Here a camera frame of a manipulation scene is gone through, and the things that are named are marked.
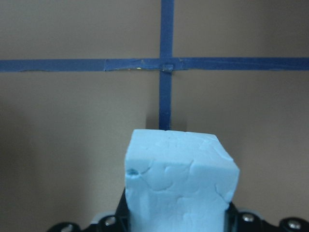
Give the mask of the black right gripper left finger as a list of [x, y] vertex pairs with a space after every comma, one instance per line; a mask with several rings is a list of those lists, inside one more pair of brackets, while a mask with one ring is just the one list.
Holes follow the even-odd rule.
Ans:
[[100, 216], [84, 229], [73, 222], [61, 222], [50, 227], [48, 232], [129, 232], [129, 210], [125, 198], [125, 189], [121, 195], [115, 213]]

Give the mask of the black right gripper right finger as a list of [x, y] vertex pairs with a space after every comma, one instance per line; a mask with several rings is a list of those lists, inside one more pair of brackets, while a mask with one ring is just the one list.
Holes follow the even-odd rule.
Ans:
[[307, 232], [309, 222], [299, 217], [286, 217], [272, 225], [258, 214], [240, 210], [233, 203], [225, 212], [225, 232]]

